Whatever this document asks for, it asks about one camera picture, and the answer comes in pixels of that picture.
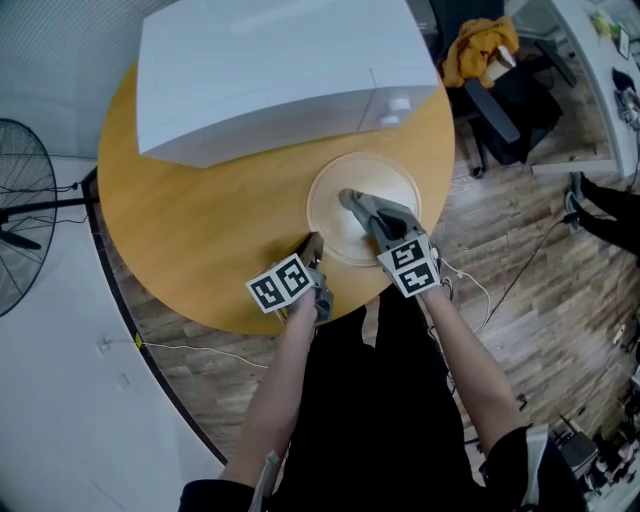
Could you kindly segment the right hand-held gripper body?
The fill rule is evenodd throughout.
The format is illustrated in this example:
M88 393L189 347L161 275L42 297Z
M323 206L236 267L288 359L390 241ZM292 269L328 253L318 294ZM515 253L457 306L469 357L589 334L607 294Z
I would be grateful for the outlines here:
M441 284L428 235L410 210L378 209L369 228L380 265L405 298Z

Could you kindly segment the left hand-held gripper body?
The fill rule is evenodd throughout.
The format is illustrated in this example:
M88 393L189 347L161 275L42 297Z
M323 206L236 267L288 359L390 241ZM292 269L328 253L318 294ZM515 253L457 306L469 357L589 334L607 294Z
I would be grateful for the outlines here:
M288 308L312 290L316 324L328 322L332 318L333 294L327 286L326 276L319 270L322 256L322 249L317 248L292 254L249 280L246 287L260 310L265 314L274 313L285 323Z

